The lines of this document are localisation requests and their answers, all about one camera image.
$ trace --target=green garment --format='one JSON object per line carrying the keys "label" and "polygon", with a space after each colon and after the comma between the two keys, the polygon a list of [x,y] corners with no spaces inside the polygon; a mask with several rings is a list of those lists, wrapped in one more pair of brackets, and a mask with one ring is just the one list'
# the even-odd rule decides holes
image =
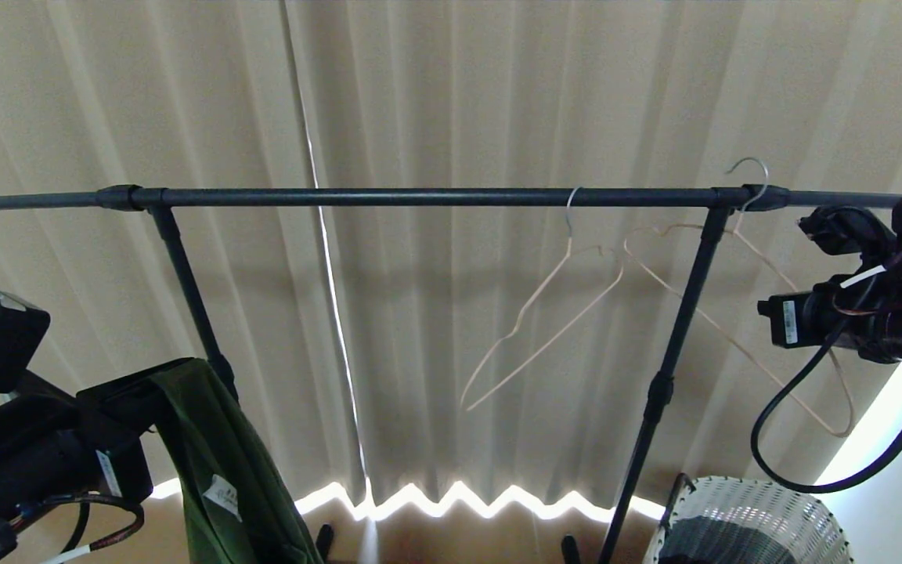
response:
{"label": "green garment", "polygon": [[151,381],[175,412],[157,427],[182,484],[190,561],[322,564],[260,436],[207,362],[186,361]]}

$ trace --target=hanger hook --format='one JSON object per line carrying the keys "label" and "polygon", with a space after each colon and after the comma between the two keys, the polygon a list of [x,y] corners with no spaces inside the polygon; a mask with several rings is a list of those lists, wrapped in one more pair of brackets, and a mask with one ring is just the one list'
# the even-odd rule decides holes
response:
{"label": "hanger hook", "polygon": [[573,237],[573,224],[572,221],[569,221],[569,206],[572,206],[573,196],[576,196],[576,191],[583,188],[583,186],[577,186],[573,189],[572,192],[569,193],[569,200],[566,200],[566,227],[569,228],[569,238]]}
{"label": "hanger hook", "polygon": [[747,211],[747,208],[749,207],[750,204],[755,203],[757,200],[761,200],[761,197],[762,197],[763,195],[765,195],[765,193],[767,192],[767,187],[770,185],[770,172],[767,171],[767,164],[763,163],[763,161],[760,160],[758,157],[743,157],[743,158],[741,158],[740,161],[736,161],[736,163],[734,163],[734,164],[729,168],[729,170],[726,171],[726,174],[727,174],[727,175],[733,174],[733,171],[736,171],[736,170],[737,170],[737,167],[738,167],[739,165],[741,165],[741,164],[744,164],[746,161],[754,161],[754,163],[757,163],[758,165],[761,165],[761,168],[762,168],[763,172],[765,172],[765,183],[763,184],[763,186],[761,186],[761,190],[756,194],[756,196],[751,197],[751,199],[747,200],[747,202],[745,202],[745,203],[740,207],[740,213],[744,213],[745,211]]}

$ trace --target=beige curtain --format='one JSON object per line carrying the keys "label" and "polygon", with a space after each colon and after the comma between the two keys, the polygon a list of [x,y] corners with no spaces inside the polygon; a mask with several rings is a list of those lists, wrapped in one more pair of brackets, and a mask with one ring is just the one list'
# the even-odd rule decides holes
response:
{"label": "beige curtain", "polygon": [[[761,175],[723,170],[749,154],[780,186],[902,193],[902,3],[0,3],[0,193],[740,185]],[[806,242],[792,224],[804,213],[744,230],[808,287],[854,262]],[[437,499],[458,479],[487,501],[511,484],[547,502],[615,499],[677,310],[636,268],[493,399],[458,406],[565,252],[559,208],[176,215],[244,409],[294,495],[336,481],[362,499],[363,447],[379,502],[410,483]],[[574,248],[702,218],[580,208]],[[694,232],[636,242],[679,286],[695,246]],[[472,399],[613,266],[573,259]],[[200,354],[146,214],[0,213],[0,288],[51,312],[33,368],[65,389]],[[785,290],[727,240],[702,297],[783,378],[809,353],[770,346],[755,302]],[[889,368],[841,358],[861,414]],[[680,470],[758,474],[747,436],[772,383],[701,321],[676,376],[638,493],[661,501]],[[829,369],[802,394],[844,425]],[[155,479],[171,477],[146,440]],[[797,479],[841,443],[790,403],[766,442]]]}

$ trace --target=clothing rack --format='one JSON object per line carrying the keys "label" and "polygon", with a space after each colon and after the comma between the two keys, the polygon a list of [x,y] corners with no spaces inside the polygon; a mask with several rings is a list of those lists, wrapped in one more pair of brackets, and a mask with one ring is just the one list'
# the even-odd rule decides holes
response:
{"label": "clothing rack", "polygon": [[[751,202],[761,193],[761,197]],[[304,207],[304,206],[502,206],[502,207],[564,207],[572,189],[530,188],[467,188],[467,189],[166,189],[143,188],[135,185],[110,186],[97,192],[29,193],[0,196],[1,210],[34,210],[35,208],[109,208],[122,212],[148,211],[153,216],[169,261],[186,299],[193,325],[196,326],[204,353],[211,367],[233,396],[237,395],[232,365],[218,347],[211,321],[207,317],[203,296],[193,277],[186,249],[179,236],[172,208],[176,207]],[[608,534],[604,537],[597,561],[612,560],[615,546],[652,438],[663,416],[663,408],[673,397],[673,371],[684,347],[687,329],[691,326],[695,307],[702,296],[705,279],[712,267],[716,248],[734,211],[748,204],[747,212],[767,212],[786,207],[816,207],[827,204],[866,208],[892,208],[901,196],[892,193],[804,192],[780,186],[744,185],[731,188],[629,188],[577,190],[572,195],[572,207],[595,208],[708,208],[704,229],[691,274],[680,301],[676,320],[670,332],[666,352],[659,371],[649,383],[647,404],[633,456],[622,482],[619,502],[615,507]],[[566,564],[579,564],[579,551],[572,536],[562,540],[562,555]]]}

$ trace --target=laundry basket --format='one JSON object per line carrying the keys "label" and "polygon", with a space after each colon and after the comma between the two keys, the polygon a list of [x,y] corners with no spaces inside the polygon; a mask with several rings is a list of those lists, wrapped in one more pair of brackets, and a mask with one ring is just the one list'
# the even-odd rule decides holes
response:
{"label": "laundry basket", "polygon": [[644,564],[849,564],[823,502],[759,479],[681,474]]}

